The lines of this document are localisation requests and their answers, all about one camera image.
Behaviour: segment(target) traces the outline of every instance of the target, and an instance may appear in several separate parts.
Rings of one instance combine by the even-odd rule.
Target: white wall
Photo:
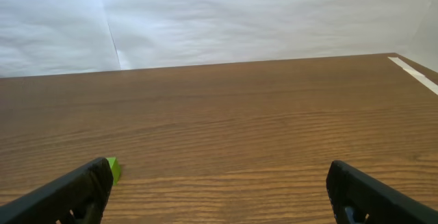
[[[385,52],[438,71],[435,4],[0,0],[0,76]]]

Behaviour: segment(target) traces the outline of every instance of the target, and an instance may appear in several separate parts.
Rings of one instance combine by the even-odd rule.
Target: wooden table
[[[438,209],[438,96],[387,56],[0,79],[0,204],[117,156],[103,223],[334,223],[332,160]]]

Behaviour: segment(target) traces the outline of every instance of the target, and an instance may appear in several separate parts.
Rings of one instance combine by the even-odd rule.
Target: black object
[[[105,158],[78,169],[0,207],[0,224],[97,224],[112,187]]]
[[[342,161],[333,161],[326,185],[337,224],[438,223],[438,212]]]

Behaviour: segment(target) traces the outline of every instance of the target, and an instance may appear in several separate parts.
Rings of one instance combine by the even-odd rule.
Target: green cube
[[[107,158],[109,162],[109,167],[111,168],[113,182],[112,185],[117,185],[118,178],[120,177],[120,166],[118,164],[117,158]]]

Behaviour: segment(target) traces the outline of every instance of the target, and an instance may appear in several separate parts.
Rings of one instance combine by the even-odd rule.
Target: white tape
[[[432,92],[438,95],[438,85],[436,85],[434,82],[430,81],[427,77],[425,77],[423,74],[421,74],[419,71],[413,69],[411,66],[406,64],[404,61],[402,61],[398,57],[388,57],[392,62],[396,63],[398,66],[400,66],[403,70],[405,70],[407,73],[411,74],[412,77],[416,78],[420,83],[425,85],[425,87],[429,88]]]

